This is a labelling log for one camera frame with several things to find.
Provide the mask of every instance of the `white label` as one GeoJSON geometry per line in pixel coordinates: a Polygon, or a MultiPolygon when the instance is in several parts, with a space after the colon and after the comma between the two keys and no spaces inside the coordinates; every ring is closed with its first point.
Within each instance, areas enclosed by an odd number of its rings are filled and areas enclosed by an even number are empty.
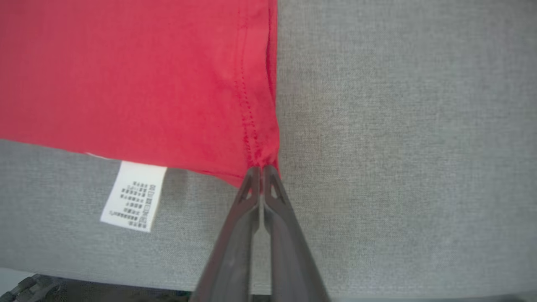
{"type": "Polygon", "coordinates": [[[122,161],[101,221],[151,232],[165,173],[166,167],[122,161]]]}

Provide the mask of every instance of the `black object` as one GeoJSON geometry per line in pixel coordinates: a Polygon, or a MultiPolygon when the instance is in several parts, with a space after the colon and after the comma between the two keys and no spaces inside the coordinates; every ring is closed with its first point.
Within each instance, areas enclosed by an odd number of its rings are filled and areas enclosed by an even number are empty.
{"type": "MultiPolygon", "coordinates": [[[[250,300],[253,234],[259,228],[260,168],[250,168],[229,210],[192,301],[250,300]]],[[[272,301],[330,301],[276,168],[263,169],[265,228],[271,235],[272,301]]]]}

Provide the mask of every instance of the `seam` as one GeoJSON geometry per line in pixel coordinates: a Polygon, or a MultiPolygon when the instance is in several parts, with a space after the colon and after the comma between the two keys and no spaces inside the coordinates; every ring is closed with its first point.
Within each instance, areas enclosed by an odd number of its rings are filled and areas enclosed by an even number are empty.
{"type": "MultiPolygon", "coordinates": [[[[237,38],[240,34],[241,30],[241,6],[239,5],[238,8],[238,29],[237,29],[237,38]]],[[[247,152],[246,160],[248,162],[248,166],[256,166],[258,165],[258,157],[259,157],[259,141],[257,137],[257,129],[256,124],[254,123],[253,114],[252,114],[252,107],[250,104],[250,101],[248,100],[248,93],[246,92],[246,80],[244,78],[244,53],[246,51],[246,41],[248,39],[248,1],[245,1],[245,7],[244,7],[244,39],[242,43],[242,50],[241,50],[241,61],[240,61],[240,68],[241,68],[241,84],[242,84],[242,95],[241,97],[239,92],[239,102],[240,102],[240,108],[241,108],[241,115],[242,115],[242,124],[244,127],[244,138],[243,143],[245,145],[245,149],[247,152]],[[251,137],[250,133],[248,131],[248,128],[251,127],[251,137]],[[252,152],[252,145],[250,143],[250,139],[254,142],[254,152],[252,152]]],[[[238,92],[238,83],[235,82],[237,92],[238,92]]]]}
{"type": "Polygon", "coordinates": [[[243,127],[243,146],[244,146],[244,153],[246,155],[246,163],[248,167],[252,166],[252,157],[251,157],[251,149],[250,145],[248,144],[248,133],[246,131],[246,119],[244,117],[244,112],[242,110],[242,101],[241,101],[241,92],[238,88],[238,71],[237,71],[237,65],[238,65],[238,44],[240,40],[241,35],[241,0],[237,0],[237,35],[235,38],[235,50],[234,50],[234,63],[233,63],[233,74],[235,75],[235,91],[237,93],[237,100],[238,100],[238,107],[241,112],[241,119],[242,119],[242,127],[243,127]]]}

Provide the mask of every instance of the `gray background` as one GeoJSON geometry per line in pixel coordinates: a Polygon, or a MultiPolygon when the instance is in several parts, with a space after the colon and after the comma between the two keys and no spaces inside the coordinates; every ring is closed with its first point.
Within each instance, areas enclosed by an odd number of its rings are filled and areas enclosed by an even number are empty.
{"type": "MultiPolygon", "coordinates": [[[[536,289],[536,16],[529,1],[279,1],[280,168],[331,295],[536,289]]],[[[99,222],[119,162],[0,154],[0,266],[19,270],[192,289],[236,192],[170,169],[145,234],[99,222]]]]}

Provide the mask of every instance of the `red fabric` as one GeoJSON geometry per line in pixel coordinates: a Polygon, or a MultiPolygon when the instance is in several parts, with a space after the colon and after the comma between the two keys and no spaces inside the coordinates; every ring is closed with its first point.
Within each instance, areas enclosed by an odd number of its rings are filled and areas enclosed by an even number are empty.
{"type": "Polygon", "coordinates": [[[0,2],[0,138],[239,185],[276,164],[276,0],[0,2]]]}

